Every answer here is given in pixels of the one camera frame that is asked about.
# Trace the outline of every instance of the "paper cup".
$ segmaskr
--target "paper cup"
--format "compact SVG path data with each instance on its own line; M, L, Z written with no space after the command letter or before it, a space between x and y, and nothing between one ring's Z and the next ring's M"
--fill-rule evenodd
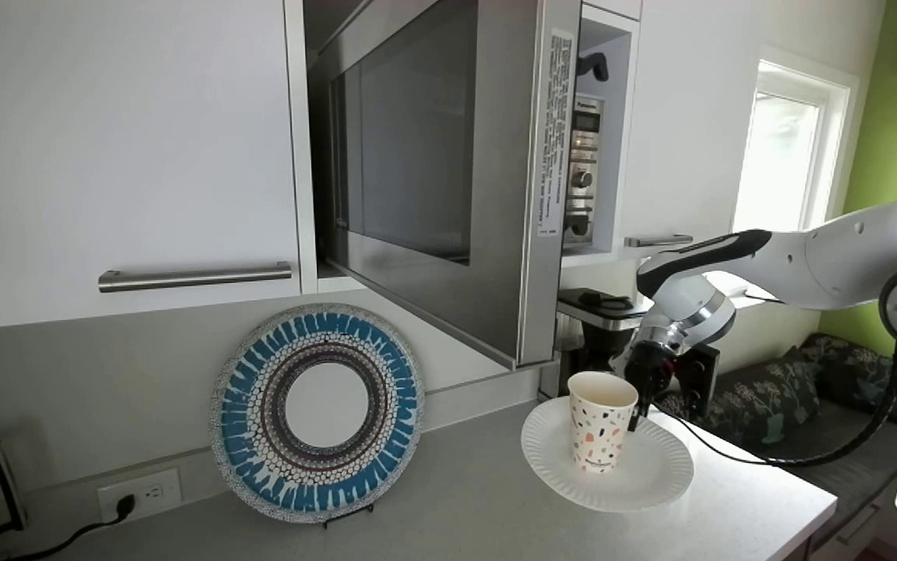
M638 392L611 370L580 370L566 387L574 460L585 474L611 474L622 451Z

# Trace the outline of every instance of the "microwave window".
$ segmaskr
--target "microwave window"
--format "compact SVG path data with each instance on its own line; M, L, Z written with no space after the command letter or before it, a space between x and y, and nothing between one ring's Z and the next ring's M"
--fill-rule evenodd
M478 3L442 0L333 80L345 228L471 263Z

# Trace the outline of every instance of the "white cabinet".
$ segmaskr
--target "white cabinet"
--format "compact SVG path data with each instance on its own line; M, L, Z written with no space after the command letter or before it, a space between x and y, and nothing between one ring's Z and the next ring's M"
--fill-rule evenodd
M762 3L649 0L617 238L729 230L762 60Z
M295 268L278 0L0 3L0 323L293 295L100 274Z

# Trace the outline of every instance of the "white saucer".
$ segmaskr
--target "white saucer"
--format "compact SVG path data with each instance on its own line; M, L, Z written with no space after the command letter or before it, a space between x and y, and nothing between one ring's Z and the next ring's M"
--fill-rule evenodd
M541 402L520 430L524 457L564 498L591 512L641 512L681 498L696 460L685 443L650 422L629 432L611 474L585 474L570 451L570 400Z

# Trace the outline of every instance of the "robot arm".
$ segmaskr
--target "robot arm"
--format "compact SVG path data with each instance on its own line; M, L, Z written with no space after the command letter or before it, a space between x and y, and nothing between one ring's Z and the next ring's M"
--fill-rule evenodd
M729 272L797 309L851 309L882 295L885 327L897 336L897 204L814 230L727 233L649 258L638 291L654 307L627 359L638 415L667 391L676 357L731 327L736 309L703 272Z

